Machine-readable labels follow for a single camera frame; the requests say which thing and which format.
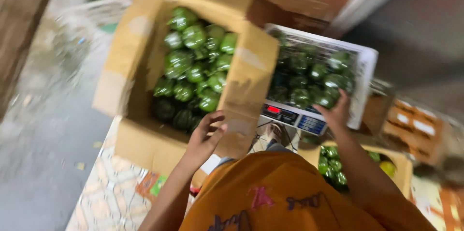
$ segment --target hand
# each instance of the hand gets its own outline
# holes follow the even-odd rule
[[[313,105],[324,116],[332,131],[346,128],[349,118],[350,98],[344,90],[338,89],[338,91],[340,92],[340,98],[331,110],[327,110],[320,105]]]
[[[208,113],[200,121],[198,127],[192,133],[187,145],[187,151],[182,157],[189,167],[199,169],[212,155],[219,140],[227,131],[227,124],[223,124],[221,127],[213,127],[211,124],[223,120],[224,112],[215,111]]]

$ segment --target wall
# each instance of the wall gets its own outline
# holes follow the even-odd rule
[[[375,48],[375,76],[464,121],[464,0],[391,0],[342,40]]]

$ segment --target person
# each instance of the person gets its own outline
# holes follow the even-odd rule
[[[304,158],[278,148],[279,130],[271,126],[269,149],[215,168],[185,215],[192,176],[227,131],[227,124],[211,126],[224,119],[216,111],[193,132],[139,231],[435,230],[356,142],[346,127],[349,97],[343,90],[340,94],[333,109],[314,107],[334,134],[350,198],[327,184]]]

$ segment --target concrete floor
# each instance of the concrete floor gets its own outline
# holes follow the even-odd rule
[[[64,230],[112,121],[91,108],[111,35],[64,31],[42,18],[0,125],[1,230]]]

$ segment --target open cardboard box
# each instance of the open cardboard box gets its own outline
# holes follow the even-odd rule
[[[411,189],[411,178],[413,176],[413,163],[403,154],[396,151],[386,150],[380,147],[374,147],[370,145],[366,145],[369,143],[369,139],[366,136],[361,134],[355,134],[357,140],[361,143],[363,149],[367,151],[377,152],[387,156],[393,164],[396,166],[396,172],[393,176],[392,180],[397,185],[397,187],[401,190],[404,197],[409,198],[410,189]],[[322,145],[316,146],[311,149],[298,149],[298,154],[302,156],[305,160],[311,163],[316,168],[318,167],[319,163],[319,156],[321,154],[321,146],[336,146],[337,144],[332,141],[328,140]]]
[[[164,74],[168,52],[166,23],[177,6],[239,34],[217,107],[225,111],[224,123],[228,124],[215,151],[219,157],[247,154],[278,54],[277,40],[247,20],[253,11],[265,10],[255,0],[133,1],[114,34],[93,106],[110,116],[123,115],[116,155],[165,175],[171,173],[189,141],[189,135],[150,116],[152,89]]]

